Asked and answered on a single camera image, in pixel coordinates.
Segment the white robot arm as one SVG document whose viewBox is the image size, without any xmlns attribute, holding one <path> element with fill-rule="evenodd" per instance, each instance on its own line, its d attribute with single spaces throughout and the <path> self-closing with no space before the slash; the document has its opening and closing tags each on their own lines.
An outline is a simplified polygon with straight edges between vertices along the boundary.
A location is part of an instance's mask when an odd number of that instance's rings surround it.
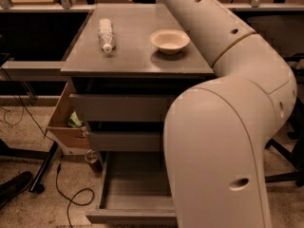
<svg viewBox="0 0 304 228">
<path fill-rule="evenodd" d="M 216 75 L 184 91 L 165 118 L 178 226 L 272 228 L 263 149 L 295 107 L 295 76 L 218 0 L 161 1 Z"/>
</svg>

